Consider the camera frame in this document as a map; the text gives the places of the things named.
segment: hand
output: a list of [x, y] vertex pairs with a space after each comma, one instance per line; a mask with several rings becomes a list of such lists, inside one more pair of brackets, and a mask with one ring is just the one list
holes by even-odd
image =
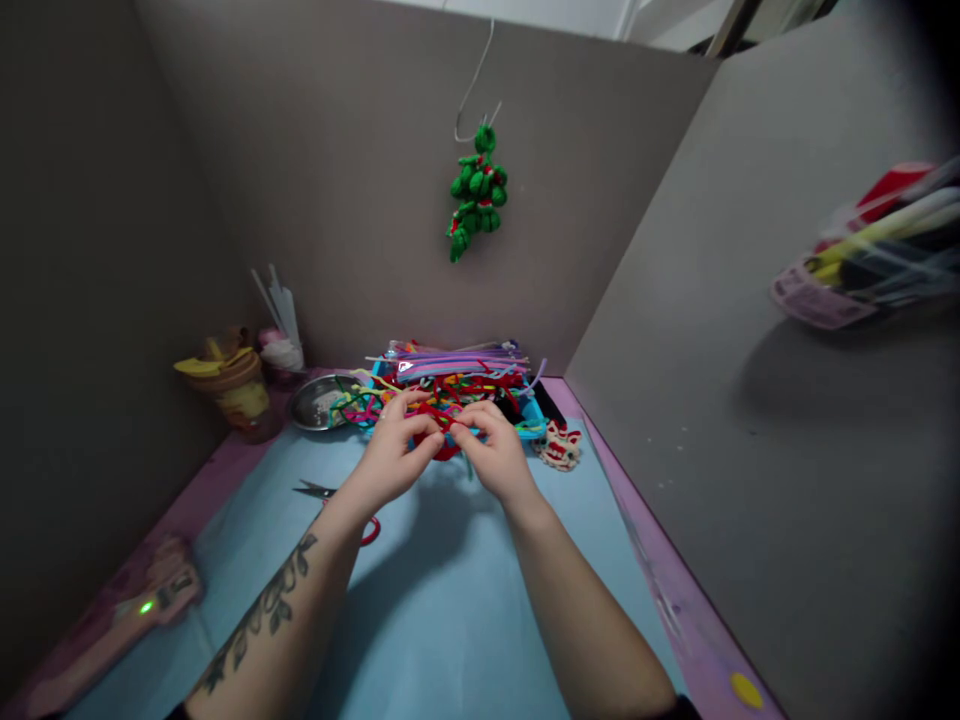
[[[387, 403], [360, 463], [334, 499], [341, 494], [356, 498], [369, 516], [413, 487], [444, 442], [430, 415], [404, 417], [408, 403], [428, 397], [428, 392], [404, 390]], [[410, 438], [421, 433], [427, 437], [410, 450]]]
[[[486, 444], [468, 430], [472, 427], [486, 434]], [[477, 469], [480, 482], [502, 504], [525, 502], [539, 496], [520, 436], [492, 402], [484, 400], [467, 405], [450, 428], [450, 434]]]

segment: light blue paper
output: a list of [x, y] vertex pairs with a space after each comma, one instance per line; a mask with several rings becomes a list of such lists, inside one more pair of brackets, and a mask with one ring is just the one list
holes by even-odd
[[[537, 485], [577, 546], [686, 692], [616, 500], [582, 423], [570, 473], [532, 454]], [[352, 429], [288, 428], [194, 544], [207, 587], [198, 612], [214, 649], [289, 556], [321, 501], [301, 478], [339, 487], [366, 440]], [[362, 548], [317, 683], [310, 718], [566, 717], [503, 512], [461, 455], [430, 464], [378, 514]], [[590, 618], [582, 620], [589, 623]], [[165, 717], [210, 661], [196, 623], [151, 632], [69, 714], [71, 720]]]

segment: forearm tattoo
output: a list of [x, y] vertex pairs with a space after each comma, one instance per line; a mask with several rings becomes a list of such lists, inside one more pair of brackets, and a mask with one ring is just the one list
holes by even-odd
[[310, 567], [307, 565], [307, 559], [303, 556], [304, 552], [310, 549], [317, 538], [307, 533], [304, 538], [294, 548], [290, 555], [277, 570], [267, 586], [260, 593], [260, 597], [253, 601], [253, 605], [247, 610], [246, 614], [240, 620], [236, 630], [230, 635], [230, 639], [220, 648], [220, 651], [213, 656], [213, 661], [207, 667], [197, 687], [203, 686], [207, 694], [213, 693], [214, 688], [224, 679], [224, 668], [228, 660], [236, 672], [247, 654], [248, 636], [259, 635], [263, 627], [263, 619], [268, 618], [267, 625], [270, 628], [270, 635], [276, 635], [277, 630], [283, 624], [284, 620], [293, 620], [293, 610], [284, 600], [285, 595], [293, 592], [297, 586], [297, 574], [300, 577], [306, 577]]

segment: small metal dish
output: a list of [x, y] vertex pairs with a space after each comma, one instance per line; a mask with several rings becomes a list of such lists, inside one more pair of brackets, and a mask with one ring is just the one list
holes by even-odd
[[346, 425], [339, 413], [331, 418], [330, 408], [340, 402], [340, 398], [343, 397], [337, 380], [340, 381], [344, 390], [349, 390], [357, 384], [357, 379], [350, 375], [324, 375], [300, 386], [287, 406], [287, 414], [290, 415], [294, 425], [309, 432], [320, 432]]

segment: green pipe cleaner figure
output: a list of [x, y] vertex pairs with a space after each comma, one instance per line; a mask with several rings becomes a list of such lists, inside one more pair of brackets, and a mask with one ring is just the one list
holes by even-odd
[[450, 186], [450, 194], [460, 201], [453, 214], [447, 237], [450, 238], [450, 262], [470, 247], [470, 238], [477, 232], [493, 232], [500, 227], [496, 208], [507, 202], [507, 172], [493, 164], [497, 135], [489, 125], [481, 125], [473, 142], [476, 155], [460, 158], [460, 175]]

